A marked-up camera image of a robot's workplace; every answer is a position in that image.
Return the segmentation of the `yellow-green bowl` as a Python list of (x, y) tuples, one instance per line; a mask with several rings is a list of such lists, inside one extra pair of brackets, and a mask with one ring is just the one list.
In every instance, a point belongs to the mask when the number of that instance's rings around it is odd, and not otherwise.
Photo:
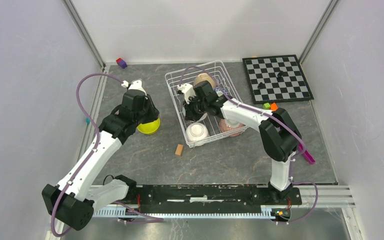
[(155, 121), (148, 123), (141, 123), (137, 126), (137, 130), (145, 135), (152, 135), (157, 132), (161, 125), (161, 120), (157, 118)]

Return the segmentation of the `white ribbed bowl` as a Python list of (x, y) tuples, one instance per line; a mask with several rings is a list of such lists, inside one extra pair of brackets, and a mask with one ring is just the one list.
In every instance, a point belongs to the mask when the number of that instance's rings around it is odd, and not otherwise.
[(196, 122), (201, 122), (201, 121), (203, 121), (207, 116), (208, 116), (208, 114), (207, 114), (207, 113), (204, 113), (198, 120), (196, 120)]

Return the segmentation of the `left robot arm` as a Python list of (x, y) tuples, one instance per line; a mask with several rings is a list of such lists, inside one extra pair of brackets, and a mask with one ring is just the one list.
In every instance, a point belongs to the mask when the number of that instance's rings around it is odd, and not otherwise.
[(42, 198), (51, 219), (59, 220), (70, 229), (80, 231), (93, 213), (106, 205), (122, 200), (133, 203), (137, 190), (121, 179), (108, 186), (91, 190), (92, 183), (109, 158), (135, 133), (140, 124), (158, 120), (159, 111), (143, 89), (129, 89), (98, 127), (92, 144), (84, 155), (56, 185), (47, 184)]

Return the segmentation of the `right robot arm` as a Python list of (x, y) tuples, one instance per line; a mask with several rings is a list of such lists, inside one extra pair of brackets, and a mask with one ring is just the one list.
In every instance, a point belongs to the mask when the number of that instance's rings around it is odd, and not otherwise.
[(187, 120), (197, 121), (208, 114), (238, 122), (259, 132), (263, 149), (272, 160), (269, 199), (275, 204), (282, 204), (289, 198), (293, 187), (291, 161), (300, 154), (298, 146), (304, 143), (285, 109), (272, 111), (250, 106), (227, 94), (218, 94), (207, 81), (197, 85), (178, 85), (177, 93), (183, 95), (182, 105)]

